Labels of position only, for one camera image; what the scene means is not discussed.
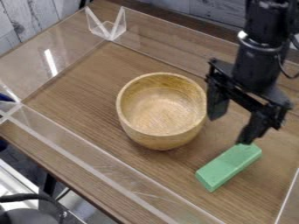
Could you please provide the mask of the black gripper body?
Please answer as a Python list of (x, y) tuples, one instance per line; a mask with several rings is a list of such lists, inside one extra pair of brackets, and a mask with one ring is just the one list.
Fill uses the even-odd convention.
[(279, 45), (242, 40), (234, 64), (220, 59), (210, 60), (206, 81), (215, 81), (226, 90), (228, 102), (235, 102), (250, 114), (260, 111), (271, 119), (271, 128), (279, 130), (286, 113), (292, 108), (290, 99), (276, 86), (290, 47), (290, 41)]

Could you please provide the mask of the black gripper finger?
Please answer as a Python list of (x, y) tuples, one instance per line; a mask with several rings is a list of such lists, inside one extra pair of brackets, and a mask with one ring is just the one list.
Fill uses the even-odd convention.
[(271, 128), (271, 119), (260, 111), (251, 114), (248, 124), (239, 133), (236, 143), (250, 145)]
[(210, 80), (207, 89), (207, 112), (208, 118), (212, 121), (226, 115), (228, 105), (230, 97), (227, 96), (226, 90), (216, 84), (214, 80)]

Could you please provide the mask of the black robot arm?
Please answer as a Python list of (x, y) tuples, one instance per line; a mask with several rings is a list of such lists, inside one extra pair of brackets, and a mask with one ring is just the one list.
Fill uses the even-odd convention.
[(250, 113), (236, 142), (251, 144), (268, 129), (278, 130), (292, 103), (276, 85), (286, 74), (290, 46), (299, 47), (299, 2), (296, 0), (246, 0), (246, 24), (238, 33), (235, 62), (211, 59), (206, 76), (207, 113), (216, 120), (235, 102)]

